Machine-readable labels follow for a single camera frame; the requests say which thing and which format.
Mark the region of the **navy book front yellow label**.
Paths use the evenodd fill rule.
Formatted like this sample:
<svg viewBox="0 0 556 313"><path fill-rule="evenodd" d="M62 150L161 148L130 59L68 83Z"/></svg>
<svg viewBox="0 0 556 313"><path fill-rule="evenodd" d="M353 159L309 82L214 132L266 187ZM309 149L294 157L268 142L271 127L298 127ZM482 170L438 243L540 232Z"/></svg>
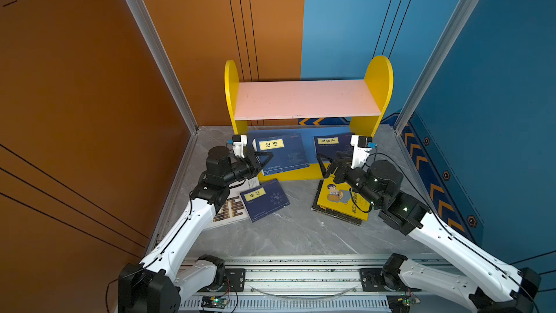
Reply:
<svg viewBox="0 0 556 313"><path fill-rule="evenodd" d="M314 136L314 147L317 154L325 154L335 158L336 152L353 153L350 145L352 133L340 133L330 136Z"/></svg>

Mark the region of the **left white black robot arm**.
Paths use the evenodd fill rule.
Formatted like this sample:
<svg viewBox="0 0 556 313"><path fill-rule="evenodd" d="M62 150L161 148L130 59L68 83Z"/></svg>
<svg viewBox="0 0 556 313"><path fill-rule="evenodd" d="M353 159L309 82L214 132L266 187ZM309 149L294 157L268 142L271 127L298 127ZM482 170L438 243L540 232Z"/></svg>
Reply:
<svg viewBox="0 0 556 313"><path fill-rule="evenodd" d="M185 271L180 268L198 236L230 195L231 187L255 178L273 154L255 151L233 136L233 146L215 146L206 170L189 194L188 208L168 234L137 265L126 265L116 279L119 312L178 312L181 304L203 288L224 283L224 260L202 256Z"/></svg>

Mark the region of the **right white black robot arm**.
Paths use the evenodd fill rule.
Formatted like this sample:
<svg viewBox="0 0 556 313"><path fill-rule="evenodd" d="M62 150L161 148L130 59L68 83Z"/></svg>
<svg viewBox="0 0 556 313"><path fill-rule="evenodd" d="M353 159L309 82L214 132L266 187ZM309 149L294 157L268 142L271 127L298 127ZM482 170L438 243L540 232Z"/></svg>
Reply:
<svg viewBox="0 0 556 313"><path fill-rule="evenodd" d="M347 183L378 211L392 229L429 247L460 270L460 275L427 269L401 254L392 254L382 277L392 290L420 289L459 304L471 312L538 312L534 301L541 278L532 269L518 269L450 230L434 210L402 191L403 174L380 160L353 166L345 159L318 155L325 178Z"/></svg>

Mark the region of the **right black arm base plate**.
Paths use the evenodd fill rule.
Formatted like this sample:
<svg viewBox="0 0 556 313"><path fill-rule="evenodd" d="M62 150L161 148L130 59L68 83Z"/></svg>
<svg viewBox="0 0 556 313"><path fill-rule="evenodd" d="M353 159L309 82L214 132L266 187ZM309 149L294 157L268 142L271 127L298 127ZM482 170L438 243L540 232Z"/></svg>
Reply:
<svg viewBox="0 0 556 313"><path fill-rule="evenodd" d="M382 268L361 268L359 276L364 292L421 292L421 289L405 285L399 274L387 272L384 276Z"/></svg>

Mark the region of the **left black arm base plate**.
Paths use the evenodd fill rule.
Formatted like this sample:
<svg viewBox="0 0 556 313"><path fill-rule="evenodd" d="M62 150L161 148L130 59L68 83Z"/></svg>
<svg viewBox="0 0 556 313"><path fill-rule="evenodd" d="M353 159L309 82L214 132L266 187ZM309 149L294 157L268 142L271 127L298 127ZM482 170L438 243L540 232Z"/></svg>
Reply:
<svg viewBox="0 0 556 313"><path fill-rule="evenodd" d="M228 285L231 285L231 291L242 293L246 284L246 269L245 268L226 268L224 280L219 285L210 285L202 288L198 293L224 293L228 290Z"/></svg>

